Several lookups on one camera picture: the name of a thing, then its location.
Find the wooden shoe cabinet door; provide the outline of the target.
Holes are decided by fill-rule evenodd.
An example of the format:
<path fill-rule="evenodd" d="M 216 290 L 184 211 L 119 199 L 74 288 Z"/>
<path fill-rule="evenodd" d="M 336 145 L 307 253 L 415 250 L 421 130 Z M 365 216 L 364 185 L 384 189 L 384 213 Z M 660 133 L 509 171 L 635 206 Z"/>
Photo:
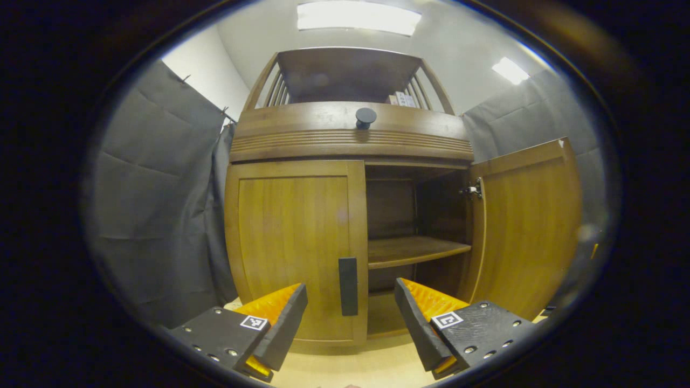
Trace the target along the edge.
<path fill-rule="evenodd" d="M 369 239 L 362 160 L 231 164 L 224 211 L 227 255 L 242 303 L 303 283 L 308 305 L 297 342 L 306 347 L 365 342 Z M 355 316 L 342 315 L 342 257 L 357 258 Z"/>
<path fill-rule="evenodd" d="M 534 319 L 576 255 L 582 189 L 567 137 L 469 167 L 471 250 L 458 298 Z"/>

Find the small ceiling light panel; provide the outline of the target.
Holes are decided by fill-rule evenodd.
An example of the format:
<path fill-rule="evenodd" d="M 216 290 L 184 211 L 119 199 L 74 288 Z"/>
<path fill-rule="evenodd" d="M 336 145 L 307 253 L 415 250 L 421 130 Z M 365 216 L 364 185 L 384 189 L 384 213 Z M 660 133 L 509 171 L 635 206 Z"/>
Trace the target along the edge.
<path fill-rule="evenodd" d="M 520 85 L 530 78 L 530 75 L 507 57 L 502 57 L 491 69 L 501 77 L 507 79 L 513 85 Z"/>

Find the wooden double-door shoe cabinet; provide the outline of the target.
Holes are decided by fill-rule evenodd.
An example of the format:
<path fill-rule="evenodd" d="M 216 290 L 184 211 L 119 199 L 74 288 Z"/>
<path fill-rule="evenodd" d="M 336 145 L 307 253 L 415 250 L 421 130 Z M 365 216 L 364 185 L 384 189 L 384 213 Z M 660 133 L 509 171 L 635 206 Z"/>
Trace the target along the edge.
<path fill-rule="evenodd" d="M 386 103 L 404 92 L 417 108 Z M 377 113 L 369 130 L 356 110 Z M 466 182 L 473 148 L 426 61 L 361 47 L 276 52 L 252 87 L 229 165 L 362 160 L 367 199 L 367 340 L 406 331 L 394 301 L 398 277 L 442 289 L 471 246 Z"/>

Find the black backdrop cloth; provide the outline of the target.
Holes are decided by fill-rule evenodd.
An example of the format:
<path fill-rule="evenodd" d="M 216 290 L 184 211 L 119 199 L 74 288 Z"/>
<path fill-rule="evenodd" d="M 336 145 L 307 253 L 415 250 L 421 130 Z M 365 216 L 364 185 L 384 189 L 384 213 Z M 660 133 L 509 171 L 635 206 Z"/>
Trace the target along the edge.
<path fill-rule="evenodd" d="M 466 111 L 483 162 L 567 136 L 576 155 L 586 234 L 550 305 L 572 300 L 601 230 L 611 187 L 593 111 L 559 74 L 541 71 Z M 221 236 L 221 187 L 234 128 L 214 103 L 158 60 L 123 94 L 94 158 L 91 237 L 123 294 L 141 314 L 174 327 L 237 296 Z"/>

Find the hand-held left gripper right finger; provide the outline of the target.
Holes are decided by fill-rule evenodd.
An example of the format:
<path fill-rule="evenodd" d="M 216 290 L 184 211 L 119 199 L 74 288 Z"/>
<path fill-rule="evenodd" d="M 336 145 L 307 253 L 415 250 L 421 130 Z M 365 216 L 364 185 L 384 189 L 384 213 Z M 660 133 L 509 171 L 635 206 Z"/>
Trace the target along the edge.
<path fill-rule="evenodd" d="M 424 371 L 436 380 L 485 364 L 537 327 L 491 301 L 468 304 L 404 278 L 395 280 L 395 302 Z"/>

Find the large ceiling light panel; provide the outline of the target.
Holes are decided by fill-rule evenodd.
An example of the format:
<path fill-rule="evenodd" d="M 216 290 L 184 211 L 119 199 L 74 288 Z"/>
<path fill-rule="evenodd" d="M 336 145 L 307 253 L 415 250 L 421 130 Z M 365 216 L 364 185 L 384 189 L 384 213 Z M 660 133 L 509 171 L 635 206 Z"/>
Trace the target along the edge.
<path fill-rule="evenodd" d="M 296 6 L 298 30 L 365 29 L 411 37 L 422 14 L 382 3 L 333 0 Z"/>

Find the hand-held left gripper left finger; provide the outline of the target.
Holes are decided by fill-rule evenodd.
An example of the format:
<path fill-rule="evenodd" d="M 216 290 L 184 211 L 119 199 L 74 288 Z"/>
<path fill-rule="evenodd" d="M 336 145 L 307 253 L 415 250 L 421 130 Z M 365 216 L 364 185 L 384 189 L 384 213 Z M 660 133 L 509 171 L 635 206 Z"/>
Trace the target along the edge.
<path fill-rule="evenodd" d="M 306 285 L 293 284 L 234 311 L 212 307 L 168 333 L 223 371 L 269 383 L 285 361 L 307 305 Z"/>

